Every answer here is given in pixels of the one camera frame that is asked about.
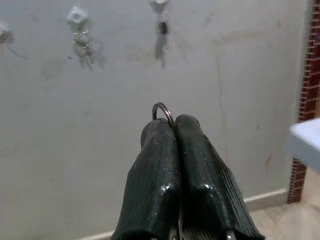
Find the bathroom wall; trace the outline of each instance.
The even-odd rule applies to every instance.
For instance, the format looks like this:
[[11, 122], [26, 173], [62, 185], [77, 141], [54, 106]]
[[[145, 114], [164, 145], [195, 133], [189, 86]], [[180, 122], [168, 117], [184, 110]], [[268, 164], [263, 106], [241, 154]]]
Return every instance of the bathroom wall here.
[[[73, 50], [74, 5], [91, 18], [92, 65]], [[148, 0], [2, 0], [1, 239], [112, 231], [156, 102], [198, 118], [245, 198], [287, 188], [304, 12], [300, 0], [172, 0], [163, 67]]]

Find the textured grip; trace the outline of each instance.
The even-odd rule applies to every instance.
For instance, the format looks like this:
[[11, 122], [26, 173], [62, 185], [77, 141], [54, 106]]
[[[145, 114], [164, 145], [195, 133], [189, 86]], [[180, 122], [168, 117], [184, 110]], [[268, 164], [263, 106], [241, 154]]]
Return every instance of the textured grip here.
[[184, 240], [264, 240], [256, 229], [235, 178], [199, 122], [190, 115], [175, 121], [182, 182], [180, 235]]
[[180, 211], [181, 181], [175, 134], [167, 120], [150, 122], [130, 169], [118, 225], [111, 240], [172, 240]]

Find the metal wire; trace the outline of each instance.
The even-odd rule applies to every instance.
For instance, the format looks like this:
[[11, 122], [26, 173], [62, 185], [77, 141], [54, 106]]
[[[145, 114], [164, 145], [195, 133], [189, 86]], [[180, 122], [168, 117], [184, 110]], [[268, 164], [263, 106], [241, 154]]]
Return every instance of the metal wire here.
[[162, 102], [158, 102], [155, 105], [153, 105], [153, 108], [152, 108], [152, 120], [156, 120], [157, 119], [157, 110], [158, 110], [158, 108], [161, 109], [164, 112], [164, 114], [166, 116], [166, 119], [168, 120], [168, 122], [170, 124], [170, 127], [175, 132], [175, 121], [174, 121], [174, 119], [172, 117], [172, 114], [169, 111], [169, 109], [167, 108], [167, 106], [164, 105]]

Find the baseboard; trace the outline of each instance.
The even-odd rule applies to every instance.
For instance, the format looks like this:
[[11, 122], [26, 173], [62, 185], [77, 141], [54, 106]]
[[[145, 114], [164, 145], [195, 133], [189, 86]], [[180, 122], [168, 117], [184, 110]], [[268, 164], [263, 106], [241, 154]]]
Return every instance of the baseboard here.
[[110, 240], [114, 231], [104, 232], [101, 234], [79, 238], [77, 240]]
[[[288, 191], [286, 188], [277, 191], [267, 192], [261, 195], [251, 196], [244, 199], [249, 211], [270, 208], [287, 202]], [[80, 238], [77, 240], [110, 240], [113, 231]]]
[[276, 191], [247, 197], [244, 199], [245, 205], [249, 211], [256, 211], [285, 204], [287, 202], [288, 190], [281, 188]]

